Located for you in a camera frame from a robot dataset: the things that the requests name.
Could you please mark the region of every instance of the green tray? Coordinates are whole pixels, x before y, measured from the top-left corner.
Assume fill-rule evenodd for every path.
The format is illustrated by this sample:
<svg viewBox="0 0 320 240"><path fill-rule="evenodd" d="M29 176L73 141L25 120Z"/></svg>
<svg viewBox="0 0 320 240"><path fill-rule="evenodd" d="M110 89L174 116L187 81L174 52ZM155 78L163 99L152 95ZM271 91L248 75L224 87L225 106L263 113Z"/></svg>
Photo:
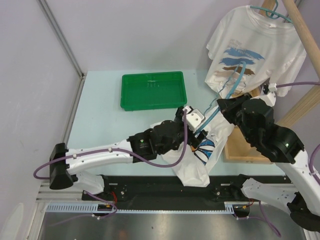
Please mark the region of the green tray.
<svg viewBox="0 0 320 240"><path fill-rule="evenodd" d="M120 106L125 111L178 108L186 103L181 71L122 76Z"/></svg>

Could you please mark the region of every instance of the wooden clothes stand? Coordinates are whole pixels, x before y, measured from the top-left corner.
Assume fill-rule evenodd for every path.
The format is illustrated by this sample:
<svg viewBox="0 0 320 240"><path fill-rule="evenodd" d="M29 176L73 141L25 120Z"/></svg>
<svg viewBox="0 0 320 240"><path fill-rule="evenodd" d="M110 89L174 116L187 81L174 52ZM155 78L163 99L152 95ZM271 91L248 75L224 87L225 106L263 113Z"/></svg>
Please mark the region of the wooden clothes stand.
<svg viewBox="0 0 320 240"><path fill-rule="evenodd" d="M311 60L311 63L320 79L320 50L312 37L304 19L302 18L294 0L282 0L283 4L291 18L298 36ZM275 6L275 0L265 0L263 8L272 10ZM250 92L253 97L258 96L259 90ZM277 123L280 126L291 128L299 119L306 115L320 102L320 86L314 86L306 95L304 95ZM251 147L246 142L240 129L235 127L224 147L225 162L232 163L262 163L271 164L269 159L262 156L255 147Z"/></svg>

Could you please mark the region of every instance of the plastic clothes hanger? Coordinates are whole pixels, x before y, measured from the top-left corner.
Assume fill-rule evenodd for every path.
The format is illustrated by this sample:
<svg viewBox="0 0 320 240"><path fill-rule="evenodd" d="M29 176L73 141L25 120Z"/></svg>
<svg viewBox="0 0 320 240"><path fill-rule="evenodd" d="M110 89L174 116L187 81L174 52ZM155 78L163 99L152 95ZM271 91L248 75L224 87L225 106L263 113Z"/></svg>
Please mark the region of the plastic clothes hanger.
<svg viewBox="0 0 320 240"><path fill-rule="evenodd" d="M250 8L251 8L251 9L259 9L259 10L265 11L265 15L266 15L268 18L270 18L270 19L278 19L278 18L281 17L281 18L287 20L288 22L292 23L292 21L291 21L290 18L288 18L288 17L286 17L286 16L283 16L283 15L280 14L280 13L275 12L276 9L277 9L277 7L278 7L278 5L279 5L279 4L278 4L278 1L275 0L275 8L274 8L274 10L270 10L270 9L267 9L267 8L264 8L264 7L260 7L260 6L252 6L252 5L250 6Z"/></svg>

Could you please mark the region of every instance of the white t-shirt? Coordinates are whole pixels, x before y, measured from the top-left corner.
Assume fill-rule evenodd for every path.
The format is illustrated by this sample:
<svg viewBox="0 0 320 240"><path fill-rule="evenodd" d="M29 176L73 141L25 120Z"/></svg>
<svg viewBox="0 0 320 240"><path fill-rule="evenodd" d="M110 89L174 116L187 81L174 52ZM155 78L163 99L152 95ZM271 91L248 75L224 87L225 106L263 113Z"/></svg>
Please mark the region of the white t-shirt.
<svg viewBox="0 0 320 240"><path fill-rule="evenodd" d="M264 17L249 5L231 10L220 21L206 48L212 64L205 82L215 92L223 88L241 61L246 62L246 67L236 92L246 93L268 78L278 85L294 82L306 58L293 24ZM241 70L242 65L221 91L221 97L226 97ZM277 95L284 97L290 88L279 88Z"/></svg>

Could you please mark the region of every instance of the purple cable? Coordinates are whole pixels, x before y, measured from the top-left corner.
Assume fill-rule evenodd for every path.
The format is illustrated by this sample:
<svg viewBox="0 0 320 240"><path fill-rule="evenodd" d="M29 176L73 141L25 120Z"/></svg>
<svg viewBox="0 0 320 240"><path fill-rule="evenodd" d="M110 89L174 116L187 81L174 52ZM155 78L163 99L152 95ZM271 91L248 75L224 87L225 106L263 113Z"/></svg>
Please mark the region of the purple cable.
<svg viewBox="0 0 320 240"><path fill-rule="evenodd" d="M292 82L292 83L286 83L286 84L279 84L276 87L284 88L284 87L298 86L298 85L320 85L320 82L317 82L317 81Z"/></svg>
<svg viewBox="0 0 320 240"><path fill-rule="evenodd" d="M145 162L146 164L149 164L151 166L154 166L154 167L159 167L159 168L172 168L176 165L178 165L182 159L184 158L185 156L185 153L186 153L186 150L187 150L187 145L188 145L188 127L187 127L187 111L185 110L184 113L183 113L183 129L184 129L184 139L183 139L183 149L182 149L182 153L181 153L181 156L179 157L179 159L172 163L172 164L167 164L167 165L161 165L161 164L157 164L157 163L154 163L154 162L150 162L148 161L147 159L143 158L142 156L132 152L132 151L129 151L129 150L126 150L126 149L122 149L122 148L112 148L113 151L115 152L122 152L122 153L126 153L126 154L130 154L131 156L134 156L136 157L137 159L141 160L142 162ZM86 156L86 155L91 155L91 154L98 154L98 153L104 153L104 152L109 152L109 149L106 148L106 149L99 149L99 150L93 150L93 151L87 151L87 152L81 152L81 153L78 153L77 156L78 157L82 157L82 156ZM34 172L33 172L33 177L36 178L36 179L50 179L50 177L43 177L43 176L38 176L37 173L45 168L46 166L49 166L51 164L55 164L57 162L60 162L62 160L66 160L66 159L71 159L73 158L72 155L69 155L69 156L63 156L63 157L59 157L57 159L54 159L52 161L49 161L49 162L46 162L45 164L39 166Z"/></svg>
<svg viewBox="0 0 320 240"><path fill-rule="evenodd" d="M106 203L106 204L111 205L111 206L113 207L113 209L114 209L113 212L110 212L110 213L108 213L107 215L98 216L98 217L97 217L97 220L111 217L111 216L115 215L116 212L118 211L117 206L116 206L115 204L113 204L112 202L107 201L107 200L104 200L104 199L102 199L102 198L100 198L100 197L97 197L97 196L91 194L90 192L85 191L85 193L88 194L90 197L92 197L92 198L94 198L94 199L96 199L96 200L98 200L98 201L100 201L100 202L103 202L103 203ZM50 227L54 227L54 226L57 226L57 225L64 224L64 223L67 223L67 222L69 222L69 221L72 221L72 220L74 220L74 219L78 219L78 218L82 218L82 217L92 217L92 216L93 216L92 214L81 214L81 215L77 215L77 216L70 217L70 218L68 218L68 219L66 219L66 220L63 220L63 221L56 222L56 223L54 223L54 224L50 224L49 226L50 226Z"/></svg>
<svg viewBox="0 0 320 240"><path fill-rule="evenodd" d="M309 170L312 174L315 172L314 162L315 162L315 158L316 158L316 155L319 150L320 150L320 144L311 153L311 157L310 157L310 161L309 161ZM316 174L314 174L313 177L317 181L317 183L320 185L320 178Z"/></svg>
<svg viewBox="0 0 320 240"><path fill-rule="evenodd" d="M265 210L263 209L262 207L262 204L261 204L261 201L259 201L259 207L260 207L260 210L261 210L261 213L263 215L264 218L262 217L258 217L258 216L249 216L249 217L238 217L236 216L235 214L233 216L235 216L237 218L237 220L248 220L248 219L257 219L257 220L261 220L265 223L267 223L269 225L269 227L271 228L271 230L275 233L275 235L278 237L278 238L281 238L281 232L276 228L275 225L273 225L269 219L267 218L267 215L265 213Z"/></svg>

